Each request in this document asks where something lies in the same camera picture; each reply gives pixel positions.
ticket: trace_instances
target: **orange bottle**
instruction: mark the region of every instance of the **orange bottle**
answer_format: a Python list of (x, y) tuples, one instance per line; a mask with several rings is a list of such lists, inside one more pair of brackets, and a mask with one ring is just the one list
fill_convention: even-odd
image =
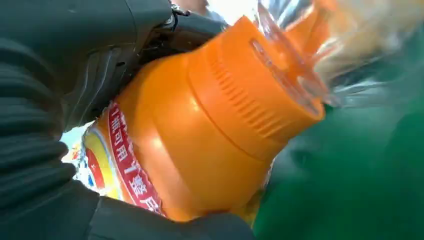
[(324, 117), (298, 80), (319, 83), (302, 59), (327, 29), (292, 47), (316, 11), (284, 33), (242, 17), (198, 50), (148, 64), (85, 135), (95, 181), (175, 221), (246, 204), (288, 141)]

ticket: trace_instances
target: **bottle label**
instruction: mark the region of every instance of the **bottle label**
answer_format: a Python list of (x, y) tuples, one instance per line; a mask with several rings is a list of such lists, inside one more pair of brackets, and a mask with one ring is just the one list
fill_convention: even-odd
[(87, 129), (82, 143), (68, 154), (77, 173), (74, 179), (87, 188), (166, 217), (162, 201), (134, 154), (124, 113), (112, 102), (103, 112), (104, 122)]

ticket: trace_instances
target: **green surface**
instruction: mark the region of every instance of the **green surface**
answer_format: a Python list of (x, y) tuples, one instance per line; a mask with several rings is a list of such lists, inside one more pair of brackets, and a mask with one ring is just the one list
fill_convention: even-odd
[[(424, 56), (422, 43), (409, 50)], [(410, 77), (422, 83), (423, 72)], [(293, 139), (262, 199), (258, 239), (424, 239), (422, 84), (415, 90), (402, 104), (329, 109)]]

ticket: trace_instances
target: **plastic packaging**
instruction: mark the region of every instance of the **plastic packaging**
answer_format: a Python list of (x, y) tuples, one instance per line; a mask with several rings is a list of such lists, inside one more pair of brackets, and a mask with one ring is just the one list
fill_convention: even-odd
[[(282, 52), (294, 50), (290, 58), (313, 70), (296, 76), (303, 89), (292, 79), (284, 85), (297, 101), (369, 107), (409, 101), (422, 88), (424, 57), (408, 49), (424, 40), (422, 0), (260, 0), (251, 7), (247, 15), (259, 29), (279, 44), (290, 40)], [(293, 34), (299, 23), (302, 32)], [(392, 75), (393, 68), (402, 74)]]

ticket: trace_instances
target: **clear plastic bag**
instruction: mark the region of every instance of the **clear plastic bag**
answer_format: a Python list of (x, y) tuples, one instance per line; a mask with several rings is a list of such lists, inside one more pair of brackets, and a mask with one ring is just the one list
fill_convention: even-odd
[(280, 47), (285, 41), (281, 52), (311, 70), (296, 76), (301, 87), (284, 84), (305, 106), (311, 98), (337, 107), (395, 104), (423, 88), (423, 0), (259, 0), (251, 8), (245, 15), (264, 35)]

